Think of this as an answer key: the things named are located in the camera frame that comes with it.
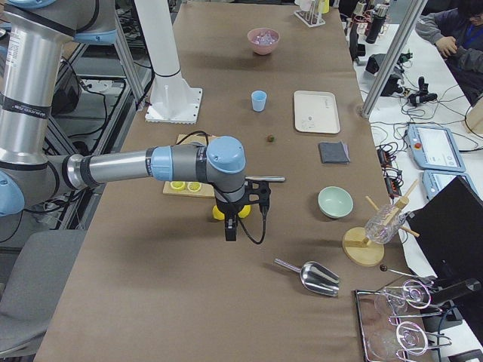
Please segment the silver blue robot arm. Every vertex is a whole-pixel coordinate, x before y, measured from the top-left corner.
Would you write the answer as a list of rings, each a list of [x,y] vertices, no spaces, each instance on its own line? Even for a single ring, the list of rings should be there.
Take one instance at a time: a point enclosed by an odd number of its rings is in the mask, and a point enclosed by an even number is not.
[[[234,137],[205,144],[157,146],[98,156],[48,156],[45,131],[63,46],[112,44],[117,38],[112,1],[8,1],[10,38],[1,90],[1,214],[8,216],[76,189],[152,177],[214,187],[225,236],[236,239],[246,205],[269,210],[269,178],[245,175],[245,151]]]

